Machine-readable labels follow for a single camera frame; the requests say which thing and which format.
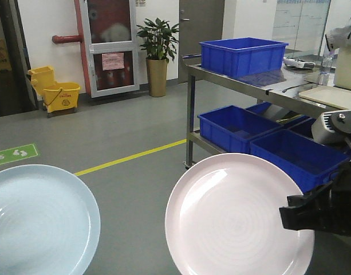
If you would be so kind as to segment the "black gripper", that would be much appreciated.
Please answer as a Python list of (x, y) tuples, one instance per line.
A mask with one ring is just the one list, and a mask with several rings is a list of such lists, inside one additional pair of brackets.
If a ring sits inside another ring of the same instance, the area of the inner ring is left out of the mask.
[(329, 183), (288, 196), (287, 202), (288, 206), (279, 208), (284, 229), (351, 237), (351, 162), (341, 165)]

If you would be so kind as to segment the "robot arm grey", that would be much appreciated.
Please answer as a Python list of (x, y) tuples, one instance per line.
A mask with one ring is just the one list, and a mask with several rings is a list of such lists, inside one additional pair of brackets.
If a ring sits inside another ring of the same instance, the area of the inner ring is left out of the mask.
[[(312, 125), (314, 141), (322, 144), (345, 141), (351, 149), (351, 109), (324, 112)], [(287, 197), (280, 207), (283, 227), (315, 230), (351, 237), (351, 158), (338, 167), (328, 183), (302, 195)]]

